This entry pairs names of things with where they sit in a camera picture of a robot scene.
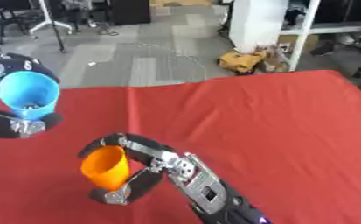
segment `robotic hand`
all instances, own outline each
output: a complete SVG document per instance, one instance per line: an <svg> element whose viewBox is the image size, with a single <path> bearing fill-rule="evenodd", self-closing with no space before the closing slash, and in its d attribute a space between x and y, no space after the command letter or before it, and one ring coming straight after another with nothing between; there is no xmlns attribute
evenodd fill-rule
<svg viewBox="0 0 361 224"><path fill-rule="evenodd" d="M44 74L59 83L59 79L37 59L16 53L0 55L0 80L8 74L17 71L33 71ZM0 111L0 137L19 138L28 137L54 127L61 120L60 115L46 115L39 121L23 120L12 113Z"/></svg>
<svg viewBox="0 0 361 224"><path fill-rule="evenodd" d="M134 134L113 134L94 140L79 154L87 157L105 145L121 146L129 158L147 167L115 192L94 189L90 197L105 204L127 205L151 190L163 174L185 194L193 212L206 224L271 224L246 198L210 170L196 155L179 155L168 145Z"/></svg>

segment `blue cup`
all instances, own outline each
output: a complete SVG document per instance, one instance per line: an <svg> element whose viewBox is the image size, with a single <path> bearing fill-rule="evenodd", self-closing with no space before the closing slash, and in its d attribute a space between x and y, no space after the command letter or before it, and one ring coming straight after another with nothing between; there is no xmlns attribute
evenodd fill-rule
<svg viewBox="0 0 361 224"><path fill-rule="evenodd" d="M55 110L60 94L58 83L41 73L20 71L0 82L0 98L16 116L38 120Z"/></svg>

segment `gray carpet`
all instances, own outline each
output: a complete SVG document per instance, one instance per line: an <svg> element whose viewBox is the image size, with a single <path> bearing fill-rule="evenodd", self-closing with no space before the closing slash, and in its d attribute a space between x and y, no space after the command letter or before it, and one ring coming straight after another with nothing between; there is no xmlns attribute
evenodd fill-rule
<svg viewBox="0 0 361 224"><path fill-rule="evenodd" d="M154 86L233 75L216 66L230 50L219 37L222 6L181 6L152 9L151 24L112 27L119 36L100 36L82 27L64 35L67 53L58 51L51 29L34 40L9 29L4 52L42 60L59 75L63 88L89 86Z"/></svg>

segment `red tablecloth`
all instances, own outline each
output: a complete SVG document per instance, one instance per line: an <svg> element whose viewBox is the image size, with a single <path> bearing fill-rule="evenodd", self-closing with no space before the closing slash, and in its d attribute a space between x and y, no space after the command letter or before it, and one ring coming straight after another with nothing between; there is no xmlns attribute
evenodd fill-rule
<svg viewBox="0 0 361 224"><path fill-rule="evenodd" d="M128 131L198 154L275 223L361 224L361 92L335 72L70 89L58 112L48 133L0 139L0 223L199 223L167 182L130 206L87 197L77 152Z"/></svg>

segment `plastic cup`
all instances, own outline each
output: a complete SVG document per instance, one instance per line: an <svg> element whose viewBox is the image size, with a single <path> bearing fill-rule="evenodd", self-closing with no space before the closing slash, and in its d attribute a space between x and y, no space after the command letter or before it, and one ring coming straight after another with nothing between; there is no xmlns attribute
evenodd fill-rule
<svg viewBox="0 0 361 224"><path fill-rule="evenodd" d="M11 73L0 82L0 98L19 118L38 120L55 110L59 84L41 73Z"/></svg>
<svg viewBox="0 0 361 224"><path fill-rule="evenodd" d="M105 146L89 154L81 166L82 173L97 186L109 191L120 189L130 177L124 149Z"/></svg>

